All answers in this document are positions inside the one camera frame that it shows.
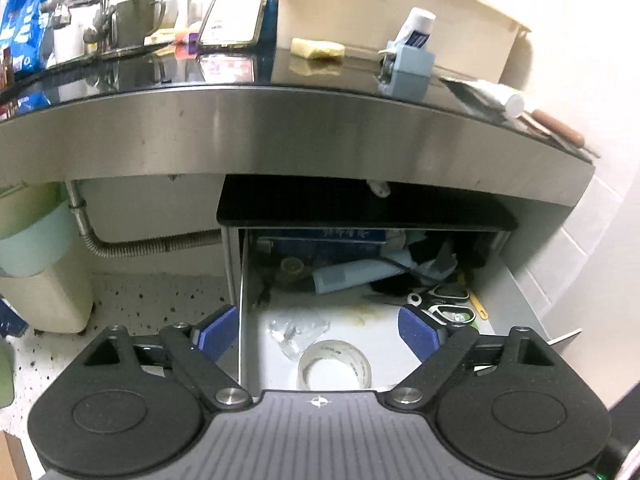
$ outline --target blue gripper pad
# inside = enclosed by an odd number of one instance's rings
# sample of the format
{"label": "blue gripper pad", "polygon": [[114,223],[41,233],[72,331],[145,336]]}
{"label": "blue gripper pad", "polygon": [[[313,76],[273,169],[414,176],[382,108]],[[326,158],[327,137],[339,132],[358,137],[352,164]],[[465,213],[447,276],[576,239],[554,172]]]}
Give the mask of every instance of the blue gripper pad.
{"label": "blue gripper pad", "polygon": [[240,312],[236,306],[223,307],[224,312],[216,312],[196,327],[198,350],[202,350],[212,360],[217,361],[238,338]]}
{"label": "blue gripper pad", "polygon": [[398,311],[398,333],[420,362],[440,348],[438,333],[404,306]]}

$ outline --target yellow handle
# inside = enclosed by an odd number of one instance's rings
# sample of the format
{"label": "yellow handle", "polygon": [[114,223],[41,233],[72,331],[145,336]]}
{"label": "yellow handle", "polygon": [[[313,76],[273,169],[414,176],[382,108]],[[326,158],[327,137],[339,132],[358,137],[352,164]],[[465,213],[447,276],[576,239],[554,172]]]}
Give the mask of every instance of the yellow handle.
{"label": "yellow handle", "polygon": [[[464,272],[460,272],[460,274],[458,275],[458,283],[462,286],[466,286],[466,279],[465,279]],[[467,287],[466,290],[468,290],[469,292],[469,300],[471,300],[471,304],[474,306],[474,309],[478,313],[478,316],[480,317],[480,319],[482,319],[483,321],[486,321],[487,319],[489,319],[489,313],[484,309],[484,306],[482,306],[482,303],[480,303],[480,300],[478,300],[478,297],[474,294],[474,292],[470,288]]]}

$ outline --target scissors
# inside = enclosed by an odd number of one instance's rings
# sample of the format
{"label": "scissors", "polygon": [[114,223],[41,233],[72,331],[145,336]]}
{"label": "scissors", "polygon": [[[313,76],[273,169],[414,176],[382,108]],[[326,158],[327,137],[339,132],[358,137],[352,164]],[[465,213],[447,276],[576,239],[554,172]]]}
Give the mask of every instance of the scissors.
{"label": "scissors", "polygon": [[425,299],[418,292],[409,293],[406,301],[401,302],[376,294],[369,294],[366,298],[375,301],[382,300],[387,304],[396,304],[397,306],[411,304],[427,311],[433,319],[442,325],[454,322],[471,324],[476,320],[476,311],[460,304],[469,299],[469,293],[466,289],[455,285],[437,285],[426,291]]}

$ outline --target corrugated pipe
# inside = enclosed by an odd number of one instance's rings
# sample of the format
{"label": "corrugated pipe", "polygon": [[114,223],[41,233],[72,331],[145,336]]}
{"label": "corrugated pipe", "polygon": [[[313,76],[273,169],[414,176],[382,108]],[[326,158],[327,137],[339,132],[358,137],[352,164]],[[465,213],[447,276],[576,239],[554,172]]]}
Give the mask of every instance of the corrugated pipe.
{"label": "corrugated pipe", "polygon": [[103,258],[130,258],[132,256],[145,256],[146,254],[170,253],[172,251],[222,243],[220,229],[131,242],[103,242],[95,234],[94,228],[91,227],[86,213],[86,202],[80,193],[78,183],[75,180],[69,180],[65,184],[69,195],[69,209],[76,217],[80,237],[84,240],[87,249]]}

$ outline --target tape roll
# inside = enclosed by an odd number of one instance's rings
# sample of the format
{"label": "tape roll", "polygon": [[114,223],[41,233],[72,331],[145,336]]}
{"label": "tape roll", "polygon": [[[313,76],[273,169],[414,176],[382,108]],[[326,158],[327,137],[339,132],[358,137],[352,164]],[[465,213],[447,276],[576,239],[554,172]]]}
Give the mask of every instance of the tape roll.
{"label": "tape roll", "polygon": [[309,346],[298,362],[298,389],[310,390],[306,373],[313,363],[321,359],[331,359],[346,364],[358,380],[358,386],[367,390],[371,387],[371,365],[364,354],[355,346],[337,339],[319,341]]}

